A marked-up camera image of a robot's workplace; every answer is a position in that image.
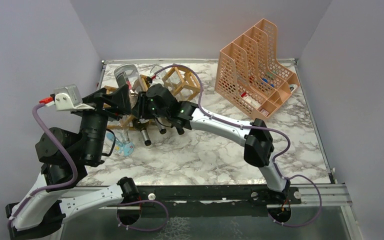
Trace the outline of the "clear round glass bottle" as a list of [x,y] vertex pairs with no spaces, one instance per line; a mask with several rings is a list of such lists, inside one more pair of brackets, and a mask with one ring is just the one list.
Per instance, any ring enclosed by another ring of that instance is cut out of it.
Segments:
[[133,85],[140,79],[140,74],[134,64],[120,65],[114,70],[113,74],[118,85],[114,94],[121,92],[123,95],[127,95],[127,91],[124,89],[128,87],[131,96],[138,96],[139,93],[136,90],[133,90]]

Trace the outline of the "green wine bottle silver neck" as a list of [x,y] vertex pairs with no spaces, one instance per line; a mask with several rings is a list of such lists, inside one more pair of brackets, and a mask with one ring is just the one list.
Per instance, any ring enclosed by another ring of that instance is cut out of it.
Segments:
[[152,144],[152,141],[148,134],[148,126],[149,126],[149,120],[141,121],[139,119],[135,119],[132,122],[133,127],[135,130],[139,131],[141,134],[141,137],[144,141],[145,146],[150,146]]

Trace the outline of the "wooden wine rack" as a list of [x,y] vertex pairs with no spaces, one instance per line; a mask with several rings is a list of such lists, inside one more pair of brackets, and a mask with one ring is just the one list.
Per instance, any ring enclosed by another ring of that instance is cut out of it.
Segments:
[[[151,83],[147,80],[145,75],[140,75],[140,80],[134,77],[131,81],[133,90],[130,91],[130,102],[134,104],[137,100],[138,92],[146,91],[151,87]],[[190,70],[185,67],[171,67],[162,70],[156,75],[153,84],[161,83],[165,88],[173,94],[178,101],[191,101],[201,90],[201,84],[198,79],[192,74]],[[118,123],[110,121],[108,128],[110,130],[133,130],[135,121],[133,115],[123,116]]]

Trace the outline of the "green wine bottle white label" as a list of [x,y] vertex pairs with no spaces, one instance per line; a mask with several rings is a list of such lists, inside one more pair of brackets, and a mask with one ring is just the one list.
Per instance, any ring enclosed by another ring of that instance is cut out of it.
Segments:
[[178,135],[183,135],[185,133],[184,127],[182,125],[177,124],[177,125],[174,125],[174,127],[176,128]]

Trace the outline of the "clear tall glass bottle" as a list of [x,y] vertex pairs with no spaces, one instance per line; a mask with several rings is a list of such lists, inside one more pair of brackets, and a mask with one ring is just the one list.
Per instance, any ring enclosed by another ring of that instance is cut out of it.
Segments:
[[124,145],[127,145],[131,142],[127,128],[123,128],[120,130],[120,139]]

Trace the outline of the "dark wine bottle black neck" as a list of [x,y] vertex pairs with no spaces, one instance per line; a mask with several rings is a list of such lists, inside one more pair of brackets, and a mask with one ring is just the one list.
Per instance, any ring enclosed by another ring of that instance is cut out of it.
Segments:
[[161,135],[164,135],[164,134],[167,133],[167,129],[166,129],[166,127],[159,121],[158,118],[155,118],[155,119],[154,119],[154,122],[155,122],[155,124],[156,124],[156,126],[157,126],[157,128],[158,128],[158,131],[159,131],[159,133],[160,133]]

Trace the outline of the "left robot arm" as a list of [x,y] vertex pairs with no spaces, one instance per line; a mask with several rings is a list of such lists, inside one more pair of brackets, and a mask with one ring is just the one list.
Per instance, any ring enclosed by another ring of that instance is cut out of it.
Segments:
[[[81,117],[78,132],[47,127],[38,115],[43,107],[55,106]],[[12,240],[30,240],[53,234],[69,220],[91,210],[123,203],[136,204],[139,191],[134,180],[123,177],[117,183],[78,197],[66,198],[87,176],[86,167],[103,164],[103,147],[108,120],[118,120],[131,112],[130,87],[123,84],[107,93],[101,88],[81,97],[76,85],[56,88],[32,109],[32,115],[43,130],[36,143],[40,173],[26,196],[10,203],[5,212]]]

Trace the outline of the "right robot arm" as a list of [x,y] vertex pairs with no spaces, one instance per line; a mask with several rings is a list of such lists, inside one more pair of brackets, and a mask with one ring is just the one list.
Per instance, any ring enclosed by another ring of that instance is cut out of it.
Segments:
[[152,85],[138,94],[132,114],[142,120],[165,119],[182,135],[185,129],[212,133],[244,148],[243,158],[258,168],[266,181],[269,199],[280,204],[289,196],[290,182],[274,163],[274,144],[265,122],[235,120],[190,101],[178,101],[161,84]]

